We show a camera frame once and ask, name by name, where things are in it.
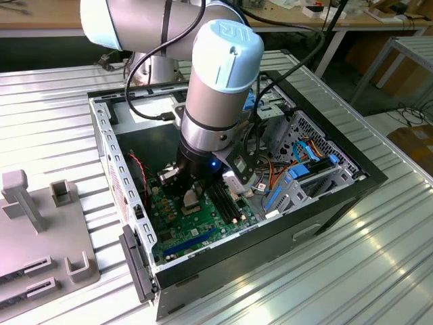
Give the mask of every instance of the blue pcie slot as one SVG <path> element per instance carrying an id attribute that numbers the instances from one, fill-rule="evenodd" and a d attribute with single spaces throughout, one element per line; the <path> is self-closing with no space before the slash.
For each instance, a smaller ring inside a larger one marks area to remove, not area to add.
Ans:
<path id="1" fill-rule="evenodd" d="M 216 231 L 216 228 L 212 228 L 211 230 L 208 230 L 207 232 L 205 232 L 204 234 L 197 236 L 195 238 L 191 238 L 189 240 L 187 240 L 186 242 L 183 242 L 182 244 L 176 245 L 174 247 L 171 247 L 169 249 L 166 249 L 164 251 L 164 256 L 170 255 L 170 254 L 175 254 L 177 252 L 183 251 L 184 249 L 187 249 L 188 247 L 191 247 L 195 244 L 199 244 L 207 239 L 210 238 L 210 235 Z"/>
<path id="2" fill-rule="evenodd" d="M 277 196 L 278 196 L 278 194 L 279 194 L 280 192 L 281 192 L 281 185 L 278 185 L 278 188 L 275 190 L 274 194 L 273 194 L 272 197 L 269 199 L 268 203 L 265 205 L 265 210 L 266 210 L 266 211 L 271 207 L 273 201 L 275 201 L 275 199 L 277 198 Z"/>

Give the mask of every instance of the metal table leg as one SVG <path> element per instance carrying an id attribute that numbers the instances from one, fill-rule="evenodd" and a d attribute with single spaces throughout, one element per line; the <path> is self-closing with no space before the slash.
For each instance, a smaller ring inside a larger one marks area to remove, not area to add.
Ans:
<path id="1" fill-rule="evenodd" d="M 364 77 L 361 79 L 359 84 L 357 85 L 357 88 L 355 89 L 355 92 L 353 93 L 352 98 L 349 100 L 349 104 L 353 106 L 353 104 L 356 102 L 358 97 L 363 92 L 364 88 L 367 86 L 370 79 L 373 77 L 377 69 L 380 67 L 382 62 L 386 59 L 388 54 L 390 53 L 390 50 L 392 49 L 392 43 L 394 42 L 394 37 L 391 37 L 385 44 L 385 46 L 380 51 L 379 55 L 376 57 L 376 59 L 373 61 L 371 66 L 368 68 L 367 72 L 364 74 Z"/>
<path id="2" fill-rule="evenodd" d="M 424 32 L 426 31 L 426 29 L 427 28 L 417 30 L 413 34 L 413 36 L 422 36 L 424 34 Z M 397 58 L 393 61 L 391 66 L 387 69 L 387 71 L 384 73 L 382 78 L 379 80 L 378 84 L 376 85 L 377 88 L 382 88 L 385 85 L 386 81 L 388 81 L 388 79 L 395 72 L 395 70 L 398 68 L 398 66 L 403 61 L 404 58 L 405 58 L 405 55 L 401 54 L 401 53 L 397 56 Z"/>
<path id="3" fill-rule="evenodd" d="M 331 43 L 326 49 L 325 55 L 322 57 L 322 60 L 320 61 L 316 71 L 314 72 L 315 75 L 318 76 L 319 78 L 321 78 L 323 76 L 323 73 L 325 73 L 328 64 L 331 62 L 331 59 L 336 53 L 337 48 L 340 46 L 341 41 L 343 40 L 346 32 L 347 30 L 340 30 L 336 32 L 336 34 L 332 38 Z"/>

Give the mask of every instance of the aluminum table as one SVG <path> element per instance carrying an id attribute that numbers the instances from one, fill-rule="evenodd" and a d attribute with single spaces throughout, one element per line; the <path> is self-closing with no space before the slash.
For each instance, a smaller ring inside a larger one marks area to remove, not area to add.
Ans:
<path id="1" fill-rule="evenodd" d="M 270 51 L 261 68 L 285 72 L 295 63 Z M 181 70 L 187 76 L 190 64 Z M 330 231 L 159 324 L 433 323 L 433 179 L 312 72 L 288 80 L 389 180 Z M 118 241 L 87 104 L 88 91 L 117 87 L 121 71 L 95 66 L 0 74 L 0 170 L 25 169 L 32 188 L 63 178 L 77 184 L 101 272 L 99 282 L 6 324 L 154 322 Z"/>
<path id="2" fill-rule="evenodd" d="M 395 70 L 396 67 L 403 61 L 403 58 L 407 56 L 413 61 L 423 66 L 425 69 L 433 73 L 433 36 L 420 36 L 420 37 L 391 37 L 382 48 L 376 59 L 374 59 L 363 78 L 359 81 L 353 96 L 350 99 L 350 105 L 353 105 L 363 90 L 367 86 L 370 79 L 376 73 L 378 68 L 382 65 L 382 62 L 388 57 L 391 50 L 396 49 L 400 52 L 398 58 L 392 63 L 392 66 L 388 69 L 386 74 L 388 78 Z M 384 83 L 379 82 L 378 87 L 382 87 Z M 427 91 L 417 101 L 417 104 L 422 103 L 428 98 L 433 91 L 433 84 L 428 87 Z"/>

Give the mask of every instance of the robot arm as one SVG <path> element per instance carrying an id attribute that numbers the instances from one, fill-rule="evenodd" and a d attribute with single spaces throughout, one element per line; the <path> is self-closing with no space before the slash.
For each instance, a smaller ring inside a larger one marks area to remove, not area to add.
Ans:
<path id="1" fill-rule="evenodd" d="M 149 52 L 183 32 L 199 7 L 179 1 L 82 0 L 81 19 L 87 37 L 115 49 Z M 205 179 L 228 166 L 226 183 L 245 192 L 254 178 L 254 162 L 234 141 L 238 116 L 263 56 L 263 42 L 228 5 L 206 6 L 200 24 L 166 48 L 166 55 L 192 60 L 181 121 L 181 141 L 173 171 L 162 183 L 176 181 L 185 192 L 192 179 Z"/>
<path id="2" fill-rule="evenodd" d="M 200 8 L 173 0 L 81 0 L 81 24 L 87 38 L 96 44 L 147 53 L 184 31 Z M 191 61 L 194 39 L 200 28 L 216 19 L 242 22 L 228 5 L 213 1 L 206 6 L 201 22 L 184 39 L 162 55 Z"/>

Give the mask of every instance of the green circuit board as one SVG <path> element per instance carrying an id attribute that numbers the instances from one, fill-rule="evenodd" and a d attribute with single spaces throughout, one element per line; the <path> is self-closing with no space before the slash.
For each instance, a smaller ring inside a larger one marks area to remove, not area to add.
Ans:
<path id="1" fill-rule="evenodd" d="M 230 196 L 230 199 L 240 212 L 241 218 L 237 218 L 236 223 L 226 224 L 206 191 L 199 199 L 200 211 L 184 215 L 181 199 L 166 195 L 162 186 L 158 186 L 158 193 L 152 195 L 151 207 L 151 223 L 158 237 L 153 248 L 157 265 L 168 263 L 258 222 L 243 198 L 234 201 Z M 188 245 L 174 254 L 168 254 L 167 257 L 168 249 L 203 235 L 208 235 L 208 238 Z"/>

